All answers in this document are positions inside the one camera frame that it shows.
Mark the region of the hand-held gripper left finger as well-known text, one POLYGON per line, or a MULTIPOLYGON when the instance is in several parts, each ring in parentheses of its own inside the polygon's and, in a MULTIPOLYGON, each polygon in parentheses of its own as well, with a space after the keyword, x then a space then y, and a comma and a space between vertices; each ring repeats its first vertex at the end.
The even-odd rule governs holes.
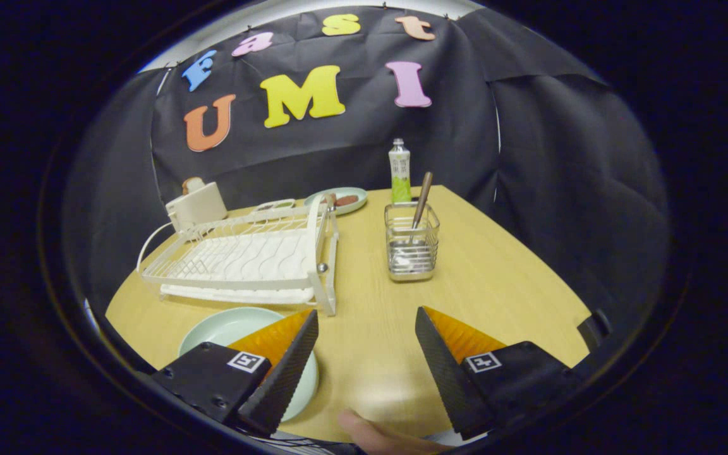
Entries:
POLYGON ((306 309, 228 345, 202 342, 151 380, 217 423, 270 437, 311 357, 318 322, 317 311, 306 309))

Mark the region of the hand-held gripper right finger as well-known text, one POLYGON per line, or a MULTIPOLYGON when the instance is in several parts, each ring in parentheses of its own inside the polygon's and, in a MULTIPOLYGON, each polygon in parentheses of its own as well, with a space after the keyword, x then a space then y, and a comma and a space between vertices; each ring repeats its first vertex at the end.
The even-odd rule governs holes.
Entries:
POLYGON ((465 439, 534 422, 583 383, 531 341, 502 343, 428 306, 417 309, 414 331, 453 430, 465 439))

